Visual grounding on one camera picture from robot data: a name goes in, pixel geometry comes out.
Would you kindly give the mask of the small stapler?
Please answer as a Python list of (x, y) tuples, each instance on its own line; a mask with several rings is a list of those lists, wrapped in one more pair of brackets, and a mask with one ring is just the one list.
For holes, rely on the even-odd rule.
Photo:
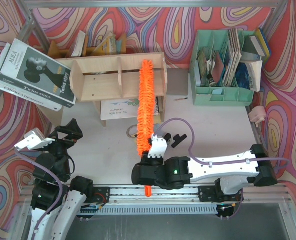
[(163, 138), (167, 142), (167, 144), (169, 144), (172, 140), (172, 135), (170, 133), (167, 133)]

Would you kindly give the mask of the orange microfiber duster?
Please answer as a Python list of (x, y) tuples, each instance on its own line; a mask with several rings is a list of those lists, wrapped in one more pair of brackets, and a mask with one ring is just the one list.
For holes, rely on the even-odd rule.
[(139, 107), (137, 112), (137, 151), (143, 161), (151, 149), (154, 133), (155, 91), (154, 70), (150, 60), (143, 60), (139, 71)]

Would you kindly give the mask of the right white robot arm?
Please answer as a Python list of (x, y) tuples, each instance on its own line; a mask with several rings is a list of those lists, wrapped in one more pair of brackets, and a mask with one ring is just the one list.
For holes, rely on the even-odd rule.
[(146, 152), (131, 173), (134, 185), (180, 190), (185, 185), (215, 179), (215, 194), (222, 198), (236, 195), (248, 186), (268, 187), (278, 183), (274, 168), (261, 144), (230, 156), (198, 158), (175, 156), (168, 160), (149, 157)]

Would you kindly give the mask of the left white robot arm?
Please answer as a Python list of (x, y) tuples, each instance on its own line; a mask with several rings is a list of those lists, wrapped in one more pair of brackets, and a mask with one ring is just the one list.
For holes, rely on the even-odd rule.
[(94, 193), (91, 179), (71, 177), (74, 161), (68, 150), (83, 137), (76, 119), (56, 127), (49, 137), (52, 143), (34, 160), (30, 240), (64, 240), (82, 204)]

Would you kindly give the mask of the black clip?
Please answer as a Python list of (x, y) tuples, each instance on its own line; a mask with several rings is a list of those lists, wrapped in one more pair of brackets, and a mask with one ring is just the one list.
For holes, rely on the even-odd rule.
[(175, 135), (172, 140), (173, 143), (171, 144), (171, 147), (174, 149), (176, 148), (179, 144), (181, 144), (188, 136), (186, 134), (183, 135)]

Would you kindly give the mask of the white book under magazine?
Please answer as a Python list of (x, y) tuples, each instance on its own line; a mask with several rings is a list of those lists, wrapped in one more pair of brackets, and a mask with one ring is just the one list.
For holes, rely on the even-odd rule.
[[(11, 47), (10, 43), (6, 43), (4, 49), (1, 52), (0, 55), (0, 69), (4, 63), (4, 60), (6, 59), (7, 53)], [(53, 110), (53, 111), (60, 111), (62, 109), (62, 105), (52, 102), (48, 99), (45, 99), (41, 96), (37, 96), (36, 94), (30, 93), (29, 91), (23, 90), (17, 86), (13, 86), (10, 83), (6, 83), (0, 80), (0, 90), (7, 92), (9, 94), (15, 95), (19, 98), (25, 99), (27, 101), (30, 101), (32, 103), (35, 103), (39, 106), (45, 107), (47, 109)]]

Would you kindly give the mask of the spiral sketchbook with frog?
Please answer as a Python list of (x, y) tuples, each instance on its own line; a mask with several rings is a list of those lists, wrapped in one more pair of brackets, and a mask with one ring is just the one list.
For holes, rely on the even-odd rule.
[(140, 101), (137, 98), (103, 100), (100, 119), (102, 121), (137, 118)]

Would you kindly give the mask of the small pencil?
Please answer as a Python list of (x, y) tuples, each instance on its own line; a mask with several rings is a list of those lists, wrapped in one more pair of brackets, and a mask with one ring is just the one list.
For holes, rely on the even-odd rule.
[(187, 100), (188, 97), (184, 97), (184, 98), (178, 98), (178, 99), (175, 99), (174, 101), (183, 101), (183, 100)]

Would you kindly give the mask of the large Twins story magazine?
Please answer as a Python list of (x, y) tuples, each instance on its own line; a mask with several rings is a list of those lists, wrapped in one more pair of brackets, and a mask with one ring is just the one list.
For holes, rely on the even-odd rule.
[(70, 86), (71, 69), (14, 39), (0, 69), (0, 80), (38, 97), (71, 108), (76, 97)]

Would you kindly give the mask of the white book in rack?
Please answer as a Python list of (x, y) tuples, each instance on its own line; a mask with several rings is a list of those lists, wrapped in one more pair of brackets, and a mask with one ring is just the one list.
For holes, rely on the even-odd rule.
[(86, 34), (83, 31), (79, 31), (77, 38), (70, 47), (70, 57), (80, 57), (83, 53)]

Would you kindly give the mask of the mint green desk organizer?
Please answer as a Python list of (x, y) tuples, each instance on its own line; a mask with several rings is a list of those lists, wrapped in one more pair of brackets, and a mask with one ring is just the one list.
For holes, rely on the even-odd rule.
[[(247, 107), (254, 92), (238, 87), (236, 70), (241, 63), (241, 50), (250, 31), (198, 30), (190, 59), (192, 101), (195, 106)], [(222, 80), (215, 83), (212, 78), (213, 54), (220, 53), (225, 71)]]

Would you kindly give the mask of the blue patterned book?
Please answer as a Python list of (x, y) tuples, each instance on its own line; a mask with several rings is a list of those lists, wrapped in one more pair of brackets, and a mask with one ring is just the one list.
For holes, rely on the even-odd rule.
[(250, 75), (247, 66), (244, 62), (239, 63), (235, 72), (235, 79), (239, 88), (250, 90)]

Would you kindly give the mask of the white open book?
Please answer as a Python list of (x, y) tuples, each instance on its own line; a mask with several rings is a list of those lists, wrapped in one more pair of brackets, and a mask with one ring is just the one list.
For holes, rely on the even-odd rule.
[(244, 62), (249, 75), (249, 87), (253, 92), (259, 92), (261, 88), (261, 73), (263, 61), (245, 61)]

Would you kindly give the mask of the blue yellow book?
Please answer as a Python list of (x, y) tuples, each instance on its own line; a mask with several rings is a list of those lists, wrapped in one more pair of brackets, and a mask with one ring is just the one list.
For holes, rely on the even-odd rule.
[(262, 29), (257, 28), (254, 32), (254, 35), (258, 38), (258, 40), (264, 50), (265, 57), (269, 59), (271, 56), (271, 48), (269, 47), (268, 41), (267, 41)]

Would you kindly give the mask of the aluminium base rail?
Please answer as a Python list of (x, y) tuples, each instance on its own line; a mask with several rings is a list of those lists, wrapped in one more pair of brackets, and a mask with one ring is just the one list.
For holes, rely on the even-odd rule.
[(84, 203), (77, 216), (90, 219), (94, 215), (195, 215), (222, 214), (237, 210), (240, 204), (277, 204), (285, 209), (292, 202), (283, 185), (245, 187), (234, 199), (215, 202), (210, 196), (211, 187), (192, 184), (180, 190), (152, 187), (152, 195), (145, 196), (143, 186), (97, 185), (95, 199)]

